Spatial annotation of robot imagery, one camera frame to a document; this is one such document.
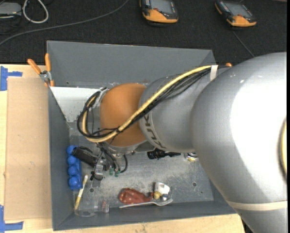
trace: red object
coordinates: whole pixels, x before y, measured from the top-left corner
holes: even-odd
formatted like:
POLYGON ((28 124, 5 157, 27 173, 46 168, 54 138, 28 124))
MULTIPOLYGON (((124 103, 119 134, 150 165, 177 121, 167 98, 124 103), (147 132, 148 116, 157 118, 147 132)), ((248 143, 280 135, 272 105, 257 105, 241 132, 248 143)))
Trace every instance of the red object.
POLYGON ((120 202, 124 204, 138 204, 143 202, 149 202, 153 199, 154 193, 152 192, 149 197, 145 194, 132 189, 132 188, 125 188, 123 192, 119 194, 120 202))

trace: spoon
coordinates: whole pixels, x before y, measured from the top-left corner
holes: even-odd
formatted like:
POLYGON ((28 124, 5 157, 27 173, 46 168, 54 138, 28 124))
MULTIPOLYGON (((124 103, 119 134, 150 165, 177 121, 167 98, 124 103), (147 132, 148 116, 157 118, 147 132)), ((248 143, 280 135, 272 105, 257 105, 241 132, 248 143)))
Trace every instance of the spoon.
POLYGON ((155 204, 158 206, 163 206, 163 205, 167 205, 171 202, 173 202, 173 199, 168 199, 168 200, 162 201, 162 202, 149 201, 149 202, 138 203, 138 204, 125 204, 125 205, 121 205, 119 208, 127 208, 127 207, 132 207, 132 206, 148 205, 148 204, 155 204))

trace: handheld device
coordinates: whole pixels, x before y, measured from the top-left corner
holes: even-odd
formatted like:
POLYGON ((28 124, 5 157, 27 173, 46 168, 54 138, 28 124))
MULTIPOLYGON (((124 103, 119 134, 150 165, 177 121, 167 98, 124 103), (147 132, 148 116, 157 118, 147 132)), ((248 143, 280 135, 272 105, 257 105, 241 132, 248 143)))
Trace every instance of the handheld device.
POLYGON ((251 11, 240 2, 216 0, 215 7, 233 27, 252 27, 257 23, 251 11))
POLYGON ((165 26, 178 21, 172 0, 140 0, 140 7, 144 18, 153 26, 165 26))

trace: blue object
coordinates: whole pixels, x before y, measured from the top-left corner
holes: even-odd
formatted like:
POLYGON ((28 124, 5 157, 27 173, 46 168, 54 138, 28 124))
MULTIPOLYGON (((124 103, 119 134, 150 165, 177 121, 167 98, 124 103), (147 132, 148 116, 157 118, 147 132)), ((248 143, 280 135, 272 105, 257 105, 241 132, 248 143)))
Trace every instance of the blue object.
POLYGON ((0 66, 0 91, 6 91, 7 90, 7 78, 9 76, 13 77, 22 77, 22 72, 8 72, 8 69, 0 66))
POLYGON ((71 190, 82 189, 82 173, 81 173, 81 161, 72 155, 73 149, 77 146, 70 145, 67 147, 66 152, 68 154, 67 163, 69 175, 68 185, 71 190))
POLYGON ((22 230, 23 221, 19 223, 5 223, 4 221, 4 206, 0 205, 0 233, 5 231, 22 230))

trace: dark floor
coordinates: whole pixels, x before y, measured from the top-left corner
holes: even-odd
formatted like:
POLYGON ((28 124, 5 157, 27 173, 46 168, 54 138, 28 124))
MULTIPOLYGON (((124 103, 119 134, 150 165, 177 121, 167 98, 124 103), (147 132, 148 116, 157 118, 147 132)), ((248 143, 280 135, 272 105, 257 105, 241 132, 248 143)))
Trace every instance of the dark floor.
MULTIPOLYGON (((44 64, 47 40, 210 49, 220 65, 287 50, 287 2, 243 0, 258 22, 255 27, 233 31, 216 11, 215 0, 173 0, 179 21, 163 28, 145 21, 139 0, 42 1, 49 12, 45 23, 32 23, 24 17, 0 19, 0 63, 26 64, 32 58, 44 64)), ((37 0, 31 0, 26 12, 33 20, 45 18, 37 0)))

